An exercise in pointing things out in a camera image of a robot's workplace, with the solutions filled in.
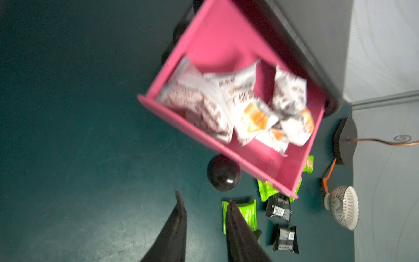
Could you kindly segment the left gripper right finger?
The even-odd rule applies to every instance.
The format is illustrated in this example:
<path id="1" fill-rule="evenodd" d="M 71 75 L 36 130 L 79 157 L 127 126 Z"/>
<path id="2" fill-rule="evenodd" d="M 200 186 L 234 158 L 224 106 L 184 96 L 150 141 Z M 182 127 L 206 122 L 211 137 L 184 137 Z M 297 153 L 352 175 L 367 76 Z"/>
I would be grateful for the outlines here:
<path id="1" fill-rule="evenodd" d="M 272 261 L 259 245 L 234 201 L 228 205 L 225 222 L 229 262 Z"/>

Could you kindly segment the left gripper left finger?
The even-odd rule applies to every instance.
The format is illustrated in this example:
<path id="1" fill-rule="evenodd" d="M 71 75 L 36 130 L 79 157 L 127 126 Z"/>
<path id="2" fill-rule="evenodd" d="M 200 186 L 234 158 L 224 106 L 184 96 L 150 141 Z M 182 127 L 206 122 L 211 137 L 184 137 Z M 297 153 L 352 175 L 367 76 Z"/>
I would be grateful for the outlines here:
<path id="1" fill-rule="evenodd" d="M 177 204 L 142 262 L 184 262 L 187 242 L 187 212 L 181 193 Z"/>

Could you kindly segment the white cookie packet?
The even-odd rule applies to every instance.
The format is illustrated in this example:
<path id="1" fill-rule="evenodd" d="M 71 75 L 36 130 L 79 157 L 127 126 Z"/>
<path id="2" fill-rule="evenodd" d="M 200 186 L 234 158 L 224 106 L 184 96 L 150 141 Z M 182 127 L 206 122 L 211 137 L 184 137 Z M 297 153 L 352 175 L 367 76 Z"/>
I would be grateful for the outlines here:
<path id="1" fill-rule="evenodd" d="M 307 81 L 276 65 L 275 85 L 270 101 L 273 110 L 297 115 L 307 105 Z"/>
<path id="2" fill-rule="evenodd" d="M 280 120 L 268 131 L 256 136 L 256 140 L 287 157 L 289 144 L 303 146 L 314 132 L 315 123 L 308 108 L 295 116 Z"/>
<path id="3" fill-rule="evenodd" d="M 233 73 L 204 74 L 206 79 L 221 89 L 240 146 L 245 146 L 257 135 L 268 131 L 279 120 L 277 114 L 254 93 L 259 62 L 257 60 Z"/>
<path id="4" fill-rule="evenodd" d="M 156 101 L 221 143 L 231 142 L 234 123 L 220 89 L 188 57 L 182 58 Z"/>

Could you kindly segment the white cookie packet front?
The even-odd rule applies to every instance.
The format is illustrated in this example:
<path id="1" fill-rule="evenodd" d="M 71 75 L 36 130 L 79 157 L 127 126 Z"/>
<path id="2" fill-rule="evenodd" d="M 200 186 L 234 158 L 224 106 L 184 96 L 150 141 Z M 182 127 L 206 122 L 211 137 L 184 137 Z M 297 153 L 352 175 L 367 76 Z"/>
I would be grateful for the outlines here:
<path id="1" fill-rule="evenodd" d="M 220 89 L 188 57 L 182 58 L 156 101 L 221 143 L 231 142 L 234 123 Z"/>

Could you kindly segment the black pink drawer cabinet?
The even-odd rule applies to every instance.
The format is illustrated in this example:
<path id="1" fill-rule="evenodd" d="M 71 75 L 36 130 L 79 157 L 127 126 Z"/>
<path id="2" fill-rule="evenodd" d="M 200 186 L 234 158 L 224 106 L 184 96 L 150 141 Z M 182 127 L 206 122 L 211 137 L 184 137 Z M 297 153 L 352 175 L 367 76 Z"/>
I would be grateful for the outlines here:
<path id="1" fill-rule="evenodd" d="M 317 1 L 195 1 L 139 102 L 238 167 L 295 198 L 320 123 L 343 90 L 307 40 Z"/>

